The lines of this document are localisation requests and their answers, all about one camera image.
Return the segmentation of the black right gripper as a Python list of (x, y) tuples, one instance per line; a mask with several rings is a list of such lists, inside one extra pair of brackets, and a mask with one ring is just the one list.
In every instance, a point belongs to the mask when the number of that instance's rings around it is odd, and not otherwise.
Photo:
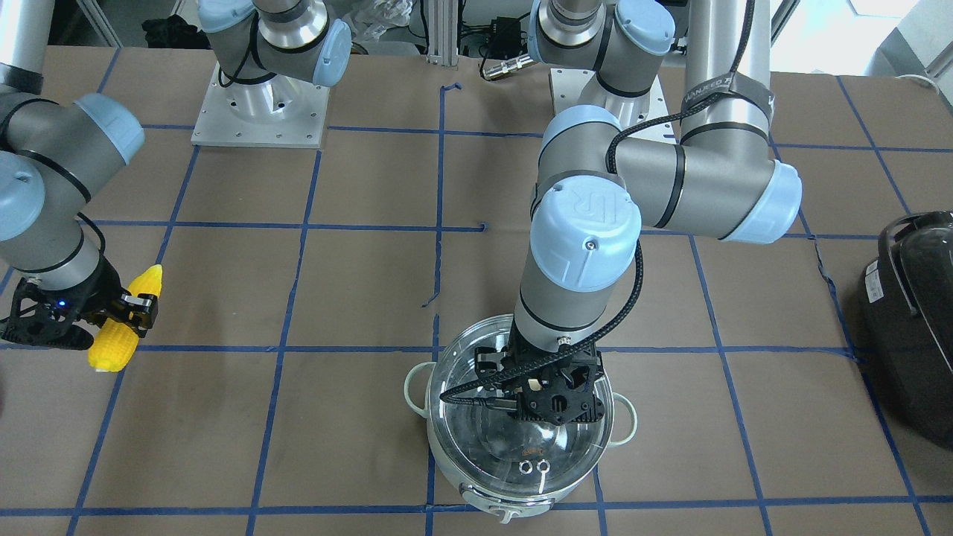
[(157, 294), (124, 294), (119, 275), (108, 259), (99, 258), (92, 274), (64, 290), (42, 290), (21, 278), (13, 294), (10, 315), (2, 320), (2, 339), (16, 344), (86, 350), (91, 333), (76, 325), (85, 320), (101, 327), (112, 319), (133, 331), (153, 329), (158, 316)]

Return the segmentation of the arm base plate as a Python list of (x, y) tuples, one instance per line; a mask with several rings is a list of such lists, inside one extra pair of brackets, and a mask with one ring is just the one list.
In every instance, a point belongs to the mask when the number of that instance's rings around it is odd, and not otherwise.
[(330, 89), (277, 75), (258, 85), (219, 84), (212, 71), (191, 143), (232, 148), (319, 149)]
[(646, 94), (624, 98), (607, 92), (596, 81), (595, 75), (591, 70), (552, 68), (550, 88), (555, 115), (578, 104), (602, 106), (616, 116), (622, 128), (669, 115), (660, 78), (654, 78)]

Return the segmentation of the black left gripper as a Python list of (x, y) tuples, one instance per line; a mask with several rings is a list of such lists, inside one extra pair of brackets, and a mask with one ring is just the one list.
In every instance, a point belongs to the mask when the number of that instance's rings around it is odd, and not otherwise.
[[(486, 384), (487, 377), (514, 367), (507, 348), (477, 346), (474, 372)], [(605, 376), (602, 356), (589, 343), (558, 362), (500, 384), (504, 398), (515, 402), (510, 416), (519, 421), (565, 425), (598, 423), (605, 416), (605, 402), (596, 394), (596, 381)]]

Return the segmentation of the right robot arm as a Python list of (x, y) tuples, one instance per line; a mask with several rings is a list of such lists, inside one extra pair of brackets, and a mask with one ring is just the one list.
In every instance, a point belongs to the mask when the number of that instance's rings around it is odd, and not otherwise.
[[(41, 95), (51, 1), (2, 3), (2, 259), (19, 272), (2, 339), (104, 351), (136, 348), (160, 289), (125, 287), (83, 209), (145, 142), (125, 106), (87, 94), (69, 106)], [(231, 86), (276, 76), (333, 87), (353, 34), (322, 1), (200, 1), (202, 31)]]

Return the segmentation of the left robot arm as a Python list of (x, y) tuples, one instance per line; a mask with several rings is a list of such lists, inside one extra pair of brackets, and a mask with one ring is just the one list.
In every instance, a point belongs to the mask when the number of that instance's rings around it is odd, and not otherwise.
[(529, 253), (509, 342), (476, 353), (477, 378), (443, 403), (522, 421), (596, 423), (607, 405), (596, 342), (634, 307), (644, 226), (717, 240), (779, 240), (800, 209), (797, 171), (767, 156), (771, 10), (767, 1), (689, 4), (685, 95), (676, 144), (636, 136), (609, 104), (559, 112), (544, 133)]

